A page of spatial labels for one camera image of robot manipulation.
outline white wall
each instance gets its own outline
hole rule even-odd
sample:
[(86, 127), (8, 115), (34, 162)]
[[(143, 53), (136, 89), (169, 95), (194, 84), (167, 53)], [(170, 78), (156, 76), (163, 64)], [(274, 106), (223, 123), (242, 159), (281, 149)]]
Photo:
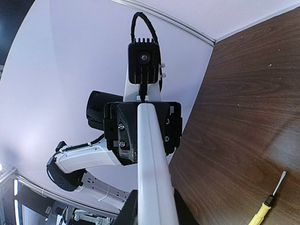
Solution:
[[(61, 140), (74, 145), (101, 134), (87, 124), (87, 100), (93, 90), (123, 94), (135, 12), (110, 0), (36, 0), (16, 35), (0, 82), (0, 159), (47, 189), (115, 212), (88, 196), (59, 189), (47, 177), (45, 165)], [(212, 47), (150, 20), (166, 63), (162, 99), (182, 104), (186, 124)], [(136, 32), (149, 35), (140, 20)], [(137, 188), (136, 165), (90, 171), (126, 191)]]
[(216, 40), (300, 4), (300, 0), (138, 0), (138, 2), (170, 14)]

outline black bracket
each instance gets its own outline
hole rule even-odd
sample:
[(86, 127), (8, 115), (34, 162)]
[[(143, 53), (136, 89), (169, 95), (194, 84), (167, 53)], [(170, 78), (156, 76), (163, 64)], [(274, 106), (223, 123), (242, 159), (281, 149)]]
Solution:
[(53, 183), (65, 191), (74, 191), (78, 186), (82, 186), (83, 183), (81, 179), (84, 173), (86, 173), (86, 170), (82, 169), (72, 173), (64, 173), (55, 164), (56, 158), (54, 156), (49, 159), (46, 165), (48, 176)]
[[(122, 165), (137, 163), (137, 107), (139, 102), (105, 105), (104, 133), (107, 148)], [(177, 102), (152, 102), (155, 106), (166, 155), (180, 145), (181, 105)]]

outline wood grain surface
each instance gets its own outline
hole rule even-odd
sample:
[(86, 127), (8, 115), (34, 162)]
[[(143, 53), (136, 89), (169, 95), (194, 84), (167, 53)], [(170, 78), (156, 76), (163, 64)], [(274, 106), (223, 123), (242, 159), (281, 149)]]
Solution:
[(172, 182), (201, 225), (300, 225), (300, 9), (216, 44)]

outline yellow screwdriver handle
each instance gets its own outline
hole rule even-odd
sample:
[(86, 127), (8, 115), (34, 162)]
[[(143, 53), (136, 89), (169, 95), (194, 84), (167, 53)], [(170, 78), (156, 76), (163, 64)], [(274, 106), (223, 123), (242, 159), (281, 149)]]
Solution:
[(265, 203), (263, 203), (261, 208), (259, 209), (259, 211), (255, 214), (255, 216), (253, 217), (253, 219), (249, 223), (249, 225), (259, 225), (259, 224), (261, 224), (264, 217), (265, 217), (265, 215), (269, 211), (269, 209), (271, 209), (271, 207), (267, 206), (267, 205), (265, 205)]

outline metal trim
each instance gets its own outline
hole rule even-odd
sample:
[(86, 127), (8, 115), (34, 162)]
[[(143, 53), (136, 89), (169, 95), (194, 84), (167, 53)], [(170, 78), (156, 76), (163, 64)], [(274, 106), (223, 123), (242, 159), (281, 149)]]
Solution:
[(178, 28), (179, 30), (182, 30), (186, 33), (188, 33), (189, 35), (192, 35), (193, 37), (205, 42), (206, 44), (208, 44), (211, 47), (214, 47), (216, 40), (211, 38), (210, 36), (204, 34), (201, 31), (198, 31), (196, 28), (188, 25), (187, 23), (176, 19), (175, 17), (166, 14), (158, 9), (155, 9), (151, 6), (145, 5), (143, 3), (134, 1), (134, 0), (111, 0), (114, 1), (116, 3), (122, 4), (124, 6), (130, 7), (130, 8), (134, 8), (137, 10), (141, 10), (161, 21), (164, 21), (176, 28)]
[(110, 217), (110, 218), (116, 218), (117, 217), (117, 213), (114, 213), (114, 212), (109, 212), (109, 211), (106, 211), (106, 210), (101, 210), (101, 209), (97, 209), (91, 205), (87, 205), (87, 204), (83, 204), (83, 203), (80, 203), (78, 201), (75, 201), (67, 196), (61, 196), (59, 193), (56, 193), (56, 192), (53, 192), (51, 190), (48, 190), (44, 187), (41, 187), (40, 185), (34, 183), (33, 181), (27, 179), (26, 177), (23, 177), (22, 175), (19, 175), (17, 173), (13, 174), (13, 179), (16, 179), (18, 180), (21, 184), (29, 187), (31, 190), (43, 195), (43, 196), (47, 196), (49, 198), (52, 198), (58, 202), (61, 202), (61, 203), (65, 203), (67, 205), (72, 205), (74, 207), (77, 207), (79, 209), (82, 209), (82, 210), (86, 210), (88, 212), (91, 212), (91, 213), (95, 213), (95, 214), (99, 214), (103, 217)]
[(4, 185), (4, 183), (9, 180), (14, 173), (17, 171), (17, 168), (13, 167), (10, 170), (5, 171), (1, 176), (0, 176), (0, 187)]

